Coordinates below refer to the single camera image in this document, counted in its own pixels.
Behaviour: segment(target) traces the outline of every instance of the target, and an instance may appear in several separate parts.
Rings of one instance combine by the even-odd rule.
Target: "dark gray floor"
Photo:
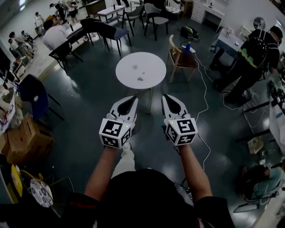
[[[201,42],[191,45],[202,63],[210,65],[212,55],[208,49],[216,33],[213,29],[190,19],[180,19],[179,23],[170,21],[168,36],[165,26],[160,26],[158,41],[154,40],[152,27],[149,27],[147,36],[143,36],[141,23],[137,21],[135,36],[130,35],[132,48],[129,47],[127,40],[122,39],[122,56],[143,51],[153,53],[166,62],[169,36],[174,34],[177,46],[185,41],[178,31],[183,25],[192,26],[199,32]],[[51,106],[65,118],[63,122],[52,113],[49,114],[49,124],[53,128],[56,144],[43,166],[44,173],[45,176],[54,174],[56,179],[69,176],[75,191],[81,193],[103,150],[98,136],[102,118],[106,116],[113,103],[123,98],[127,91],[115,74],[116,65],[121,59],[117,45],[115,42],[108,42],[110,52],[102,40],[96,41],[94,47],[88,43],[84,44],[76,50],[76,54],[84,62],[81,63],[71,57],[69,76],[56,66],[44,80],[48,92],[61,103],[61,108],[53,102]],[[223,59],[226,62],[231,61],[227,56],[223,56]],[[180,183],[184,179],[180,157],[173,149],[172,143],[165,140],[161,127],[163,125],[161,95],[168,93],[177,97],[185,103],[192,117],[196,118],[197,114],[206,108],[203,99],[205,86],[198,71],[187,84],[184,76],[188,76],[189,72],[182,70],[176,72],[174,83],[169,84],[172,65],[169,63],[167,66],[165,80],[154,89],[151,115],[138,110],[136,122],[138,133],[130,139],[130,142],[135,153],[137,169],[151,167]],[[238,205],[244,203],[242,197],[236,193],[236,179],[244,165],[252,167],[260,157],[249,154],[246,142],[235,143],[235,139],[251,134],[251,130],[240,110],[231,111],[223,106],[223,94],[212,88],[212,82],[206,78],[204,69],[200,70],[208,87],[206,99],[209,105],[209,110],[202,113],[197,122],[201,137],[211,148],[211,154],[205,162],[205,172],[210,179],[213,194],[228,200],[229,211],[236,227],[251,227],[262,210],[232,213]],[[220,73],[211,71],[209,76],[216,79]],[[260,95],[258,104],[267,100],[265,82],[257,83],[253,89]],[[147,94],[143,98],[140,99],[142,104],[147,101]],[[247,115],[252,125],[260,119],[263,110],[266,108]],[[256,132],[262,129],[262,124],[260,126],[260,129],[255,129]],[[208,148],[198,137],[193,142],[192,148],[202,164],[208,154]],[[274,164],[279,158],[278,151],[275,150],[268,161]]]

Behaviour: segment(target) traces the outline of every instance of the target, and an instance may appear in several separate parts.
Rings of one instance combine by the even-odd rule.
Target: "light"
[[[280,26],[282,26],[282,24],[281,24],[281,22],[280,22],[279,20],[277,20],[277,23],[278,23]]]
[[[19,1],[19,6],[23,5],[26,2],[26,0],[20,0]]]

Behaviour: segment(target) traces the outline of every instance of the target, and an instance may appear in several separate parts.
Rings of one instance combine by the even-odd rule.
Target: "round white table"
[[[150,114],[153,87],[166,75],[166,66],[162,59],[148,52],[129,54],[117,64],[116,75],[118,80],[129,88],[141,90],[139,92],[150,90],[147,109]]]

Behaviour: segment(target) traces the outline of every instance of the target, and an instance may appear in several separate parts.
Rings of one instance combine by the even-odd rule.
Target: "water bottle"
[[[187,46],[186,46],[186,48],[185,48],[184,53],[188,55],[189,52],[190,52],[190,48],[191,48],[191,45],[190,45],[190,43],[188,43]]]

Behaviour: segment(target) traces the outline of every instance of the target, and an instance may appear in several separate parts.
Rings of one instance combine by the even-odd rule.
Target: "black chair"
[[[111,25],[108,25],[108,24],[105,24],[105,23],[99,22],[99,21],[94,21],[93,23],[96,25],[96,27],[99,30],[100,35],[103,37],[104,44],[105,44],[105,46],[107,46],[108,51],[110,51],[110,49],[109,49],[109,46],[108,46],[106,38],[109,38],[109,39],[114,40],[114,41],[117,42],[117,46],[118,46],[118,50],[119,50],[119,54],[120,55],[121,55],[121,52],[120,52],[120,47],[119,47],[118,40],[120,41],[120,44],[121,44],[121,40],[120,39],[123,36],[128,35],[129,44],[130,44],[130,46],[132,46],[132,44],[130,42],[130,35],[129,35],[129,31],[128,30],[123,29],[123,28],[116,28],[114,26],[111,26]]]
[[[147,26],[148,26],[149,21],[151,21],[151,23],[153,24],[153,31],[155,33],[155,41],[157,41],[156,30],[160,24],[165,24],[166,34],[168,34],[168,24],[167,24],[168,19],[164,17],[160,17],[161,9],[157,9],[155,6],[153,6],[150,3],[145,3],[144,9],[147,15],[147,24],[146,24],[146,29],[144,30],[144,35],[147,34]]]
[[[130,22],[133,21],[133,26],[134,26],[135,19],[140,18],[140,20],[142,21],[142,28],[144,29],[143,17],[142,17],[143,10],[144,10],[144,5],[140,5],[134,11],[123,13],[122,28],[124,28],[124,20],[127,19],[129,21],[130,29],[132,31],[133,36],[134,36],[134,31],[133,31],[133,28]]]
[[[60,61],[62,62],[61,68],[64,69],[64,71],[66,72],[66,74],[68,75],[66,68],[64,66],[63,62],[66,62],[66,57],[68,55],[73,55],[74,57],[76,57],[77,59],[79,59],[81,62],[83,62],[83,60],[81,58],[79,58],[76,54],[74,54],[74,52],[72,51],[72,45],[69,43],[69,41],[64,42],[62,45],[60,45],[59,47],[57,47],[56,49],[54,49],[49,56],[51,56],[52,58],[54,58],[59,66],[61,66]]]
[[[38,120],[47,110],[50,110],[58,118],[64,120],[64,118],[49,106],[48,97],[58,105],[60,105],[60,103],[47,93],[44,85],[35,76],[28,74],[19,84],[19,91],[22,101],[31,103],[34,121]]]
[[[93,41],[91,39],[90,33],[97,33],[99,36],[98,29],[93,24],[94,21],[100,21],[100,20],[94,19],[94,18],[86,18],[86,19],[82,19],[80,21],[80,24],[82,25],[84,31],[86,32],[86,34],[89,35],[92,46],[94,46],[94,44],[93,44]]]

